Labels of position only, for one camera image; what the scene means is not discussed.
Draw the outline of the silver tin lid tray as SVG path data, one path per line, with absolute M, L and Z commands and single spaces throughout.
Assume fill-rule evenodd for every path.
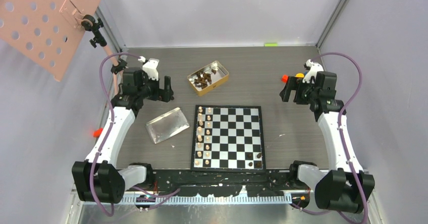
M 154 144 L 161 143 L 189 127 L 190 124 L 180 107 L 176 107 L 146 123 L 147 132 Z

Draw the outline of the black white chessboard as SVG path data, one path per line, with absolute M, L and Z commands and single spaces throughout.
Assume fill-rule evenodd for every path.
M 192 171 L 257 173 L 266 170 L 262 108 L 257 105 L 196 105 Z M 199 142 L 197 128 L 202 127 Z M 262 168 L 256 168 L 260 161 Z

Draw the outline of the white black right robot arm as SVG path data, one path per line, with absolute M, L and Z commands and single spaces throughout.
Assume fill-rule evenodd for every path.
M 283 81 L 281 100 L 287 102 L 295 91 L 294 103 L 309 105 L 322 131 L 329 159 L 327 173 L 315 163 L 294 161 L 288 175 L 290 186 L 301 189 L 306 185 L 313 190 L 319 209 L 363 212 L 375 180 L 373 175 L 364 172 L 353 152 L 346 127 L 345 104 L 335 98 L 337 75 L 319 71 L 308 81 L 296 76 L 284 76 Z

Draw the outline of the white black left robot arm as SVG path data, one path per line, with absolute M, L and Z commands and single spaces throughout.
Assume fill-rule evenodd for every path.
M 169 102 L 174 98 L 170 76 L 164 77 L 164 87 L 149 70 L 137 67 L 125 69 L 119 93 L 110 101 L 106 125 L 94 148 L 84 161 L 72 166 L 72 176 L 81 201 L 119 203 L 125 191 L 138 186 L 150 190 L 155 183 L 148 163 L 133 163 L 117 169 L 117 158 L 128 130 L 134 123 L 144 100 Z

